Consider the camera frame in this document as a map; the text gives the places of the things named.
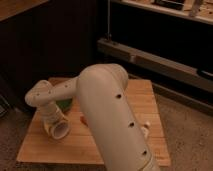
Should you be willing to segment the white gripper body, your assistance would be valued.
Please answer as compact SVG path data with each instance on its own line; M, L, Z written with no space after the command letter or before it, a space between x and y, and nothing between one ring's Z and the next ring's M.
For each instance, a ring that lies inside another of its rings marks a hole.
M66 119L63 112L59 109L55 102L50 102L39 108L43 123L54 124L59 120Z

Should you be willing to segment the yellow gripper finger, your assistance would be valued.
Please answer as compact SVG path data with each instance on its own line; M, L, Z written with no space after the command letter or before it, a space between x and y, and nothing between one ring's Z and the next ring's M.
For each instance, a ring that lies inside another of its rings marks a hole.
M48 135L51 135L52 124L44 122L44 129Z

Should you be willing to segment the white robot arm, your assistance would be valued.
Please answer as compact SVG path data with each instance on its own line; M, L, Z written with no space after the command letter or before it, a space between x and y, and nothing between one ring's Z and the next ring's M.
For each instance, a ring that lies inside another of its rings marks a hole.
M160 171L125 96L127 85L122 66L96 64L57 85L37 82L25 102L40 112L47 134L61 139L70 126L57 102L75 97L108 171Z

